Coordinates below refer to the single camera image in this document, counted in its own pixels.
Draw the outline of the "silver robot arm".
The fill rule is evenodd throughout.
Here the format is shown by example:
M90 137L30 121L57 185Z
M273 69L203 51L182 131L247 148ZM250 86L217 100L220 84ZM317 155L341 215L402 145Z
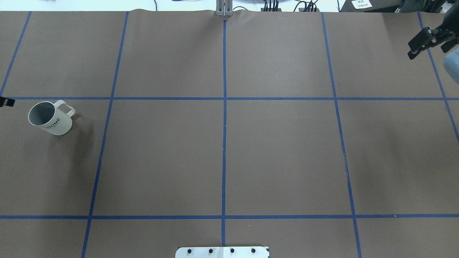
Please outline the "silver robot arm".
M459 83L459 54L458 49L452 49L454 46L458 46L458 16L459 7L458 2L456 2L446 12L442 23L438 27L424 27L408 42L410 50L407 54L409 59L413 60L421 52L441 45L441 50L446 53L446 57L443 59L443 67L457 84Z

